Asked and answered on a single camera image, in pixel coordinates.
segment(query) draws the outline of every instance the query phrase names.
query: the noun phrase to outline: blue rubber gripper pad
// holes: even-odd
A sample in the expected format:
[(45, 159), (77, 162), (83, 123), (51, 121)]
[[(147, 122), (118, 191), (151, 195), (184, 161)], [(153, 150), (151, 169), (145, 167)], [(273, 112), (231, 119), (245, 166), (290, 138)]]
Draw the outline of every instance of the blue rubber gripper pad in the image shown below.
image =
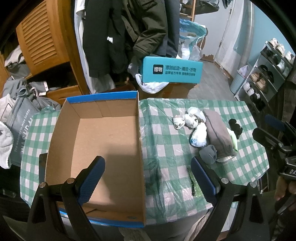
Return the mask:
[(94, 167), (91, 169), (89, 175), (85, 178), (80, 186), (77, 201), (80, 206), (90, 200), (99, 180), (105, 171), (105, 159), (100, 157)]
[(265, 120), (265, 123), (272, 126), (273, 128), (275, 128), (278, 131), (283, 132), (286, 130), (285, 124), (270, 114), (266, 115), (264, 117), (264, 120)]
[(216, 187), (195, 157), (191, 159), (191, 171), (202, 190), (206, 201), (216, 203)]

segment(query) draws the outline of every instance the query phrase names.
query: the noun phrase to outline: table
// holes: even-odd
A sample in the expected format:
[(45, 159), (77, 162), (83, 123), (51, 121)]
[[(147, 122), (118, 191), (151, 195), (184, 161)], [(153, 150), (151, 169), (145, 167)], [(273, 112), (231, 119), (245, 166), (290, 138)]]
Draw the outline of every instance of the table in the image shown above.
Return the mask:
[[(252, 138), (255, 121), (245, 102), (189, 99), (144, 99), (139, 102), (146, 183), (146, 222), (162, 224), (194, 215), (211, 208), (202, 193), (192, 196), (187, 168), (199, 149), (189, 144), (192, 133), (187, 127), (175, 130), (172, 118), (189, 107), (217, 111), (228, 125), (234, 118), (243, 127), (238, 140), (238, 154), (232, 161), (211, 166), (219, 177), (246, 185), (259, 179), (269, 168), (265, 148)], [(21, 197), (31, 206), (39, 184), (39, 154), (48, 151), (51, 134), (59, 112), (37, 114), (29, 128), (21, 165)]]

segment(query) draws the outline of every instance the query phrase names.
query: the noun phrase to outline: floor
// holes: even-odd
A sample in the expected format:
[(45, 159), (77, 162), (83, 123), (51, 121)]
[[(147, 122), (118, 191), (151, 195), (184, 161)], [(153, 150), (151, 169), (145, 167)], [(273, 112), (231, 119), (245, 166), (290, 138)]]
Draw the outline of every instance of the floor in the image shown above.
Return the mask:
[(229, 89), (228, 77), (214, 63), (202, 62), (203, 68), (200, 84), (189, 91), (187, 98), (236, 101), (234, 94)]

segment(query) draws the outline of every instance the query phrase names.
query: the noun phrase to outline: black coat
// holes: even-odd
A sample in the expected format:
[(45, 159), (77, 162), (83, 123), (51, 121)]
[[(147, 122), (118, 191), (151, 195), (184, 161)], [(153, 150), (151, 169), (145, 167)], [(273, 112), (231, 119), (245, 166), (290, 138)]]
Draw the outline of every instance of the black coat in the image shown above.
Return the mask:
[(128, 67), (122, 0), (88, 0), (83, 32), (83, 50), (90, 77), (119, 74)]

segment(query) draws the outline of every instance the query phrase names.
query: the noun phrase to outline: human hand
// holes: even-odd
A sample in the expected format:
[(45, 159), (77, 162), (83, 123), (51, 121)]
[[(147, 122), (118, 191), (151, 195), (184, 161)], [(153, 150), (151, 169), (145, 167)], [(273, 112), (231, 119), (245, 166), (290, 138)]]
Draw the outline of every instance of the human hand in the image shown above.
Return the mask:
[[(288, 185), (283, 177), (279, 177), (276, 182), (276, 192), (274, 194), (274, 198), (277, 201), (279, 201), (281, 198), (283, 198), (286, 194), (287, 188), (290, 193), (296, 194), (296, 181), (292, 181)], [(295, 204), (289, 208), (289, 210), (294, 210), (294, 209), (296, 209)]]

